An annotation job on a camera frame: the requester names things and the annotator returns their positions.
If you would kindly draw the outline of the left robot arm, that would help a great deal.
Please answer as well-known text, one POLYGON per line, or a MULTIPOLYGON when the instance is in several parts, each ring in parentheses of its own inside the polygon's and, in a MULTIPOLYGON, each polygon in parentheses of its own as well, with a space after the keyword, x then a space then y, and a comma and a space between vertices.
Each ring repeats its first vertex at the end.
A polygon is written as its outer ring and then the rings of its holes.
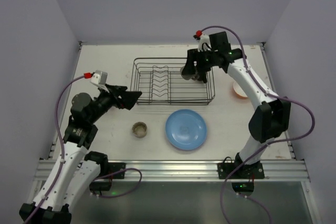
POLYGON ((24 223, 70 223, 71 212, 89 185, 96 178, 110 177, 107 155, 89 151, 98 131, 95 123, 113 106, 132 109, 142 93, 108 84, 99 91, 96 98, 83 92, 73 97, 60 155, 33 202, 20 208, 24 223))

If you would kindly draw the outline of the black cup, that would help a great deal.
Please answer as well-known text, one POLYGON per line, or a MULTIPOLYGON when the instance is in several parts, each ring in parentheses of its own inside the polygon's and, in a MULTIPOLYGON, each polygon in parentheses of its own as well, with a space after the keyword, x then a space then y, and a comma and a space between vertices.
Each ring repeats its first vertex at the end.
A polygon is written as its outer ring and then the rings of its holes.
POLYGON ((207 73, 206 72, 198 73, 196 76, 196 80, 206 84, 207 83, 207 73))

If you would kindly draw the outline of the speckled grey cup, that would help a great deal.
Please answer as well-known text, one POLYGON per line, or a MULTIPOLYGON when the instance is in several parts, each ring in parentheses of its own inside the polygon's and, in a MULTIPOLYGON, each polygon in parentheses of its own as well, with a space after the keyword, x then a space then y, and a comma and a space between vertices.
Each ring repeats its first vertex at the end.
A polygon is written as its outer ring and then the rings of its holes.
POLYGON ((132 133, 137 138, 144 138, 147 135, 148 127, 144 122, 136 122, 132 126, 132 133))

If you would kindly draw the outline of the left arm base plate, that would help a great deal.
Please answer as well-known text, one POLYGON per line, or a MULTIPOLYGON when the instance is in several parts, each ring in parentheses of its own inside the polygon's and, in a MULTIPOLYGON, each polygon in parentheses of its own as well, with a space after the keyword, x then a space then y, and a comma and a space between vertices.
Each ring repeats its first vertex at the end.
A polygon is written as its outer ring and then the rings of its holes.
POLYGON ((124 179, 125 172, 122 172, 122 170, 125 168, 126 164, 123 162, 104 162, 94 167, 89 174, 93 179, 103 176, 106 179, 124 179))

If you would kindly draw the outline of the blue plate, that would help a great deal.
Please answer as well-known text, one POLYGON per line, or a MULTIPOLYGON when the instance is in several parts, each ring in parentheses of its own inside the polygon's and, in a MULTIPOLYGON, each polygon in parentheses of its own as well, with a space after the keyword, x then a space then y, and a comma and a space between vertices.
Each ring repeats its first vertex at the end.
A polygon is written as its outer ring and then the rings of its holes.
POLYGON ((173 112, 165 122, 168 142, 182 151, 193 151, 207 139, 207 125, 203 117, 189 109, 173 112))

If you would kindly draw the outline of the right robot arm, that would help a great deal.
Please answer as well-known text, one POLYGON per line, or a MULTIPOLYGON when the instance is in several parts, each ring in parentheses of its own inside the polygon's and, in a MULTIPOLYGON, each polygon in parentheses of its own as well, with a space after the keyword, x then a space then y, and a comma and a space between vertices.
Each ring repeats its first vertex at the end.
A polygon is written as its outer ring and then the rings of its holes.
POLYGON ((240 175, 257 168, 265 146, 288 129, 291 104, 279 99, 257 76, 243 47, 231 48, 226 32, 206 35, 199 30, 194 38, 198 47, 187 51, 186 63, 180 71, 182 78, 206 83, 207 72, 219 67, 242 88, 254 108, 248 123, 250 137, 236 154, 235 167, 230 170, 240 175))

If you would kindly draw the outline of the grey-green cup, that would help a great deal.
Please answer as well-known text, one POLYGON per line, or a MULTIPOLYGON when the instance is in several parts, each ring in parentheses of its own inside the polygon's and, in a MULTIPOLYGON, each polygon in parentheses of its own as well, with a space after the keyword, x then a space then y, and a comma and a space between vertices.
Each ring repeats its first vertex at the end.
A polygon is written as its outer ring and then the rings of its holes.
POLYGON ((194 80, 194 81, 198 80, 198 74, 183 74, 183 70, 184 67, 181 67, 180 74, 184 80, 194 80))

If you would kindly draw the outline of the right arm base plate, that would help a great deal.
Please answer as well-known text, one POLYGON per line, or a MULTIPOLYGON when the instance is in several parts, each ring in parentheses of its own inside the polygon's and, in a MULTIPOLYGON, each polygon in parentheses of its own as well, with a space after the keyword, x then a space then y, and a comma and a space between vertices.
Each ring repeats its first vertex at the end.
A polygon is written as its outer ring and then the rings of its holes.
MULTIPOLYGON (((225 179, 239 164, 240 159, 226 157, 222 162, 217 163, 219 179, 225 179)), ((243 165, 235 171, 229 179, 264 179, 264 168, 260 162, 252 165, 243 165)))

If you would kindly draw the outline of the orange white bowl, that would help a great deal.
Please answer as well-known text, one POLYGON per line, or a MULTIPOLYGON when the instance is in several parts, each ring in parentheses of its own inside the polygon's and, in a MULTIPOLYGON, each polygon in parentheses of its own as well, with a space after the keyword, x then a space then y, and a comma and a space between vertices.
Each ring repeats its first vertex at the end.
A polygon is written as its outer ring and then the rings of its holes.
POLYGON ((240 99, 247 99, 248 98, 246 93, 243 91, 243 89, 240 87, 240 85, 236 81, 233 82, 233 92, 240 99))

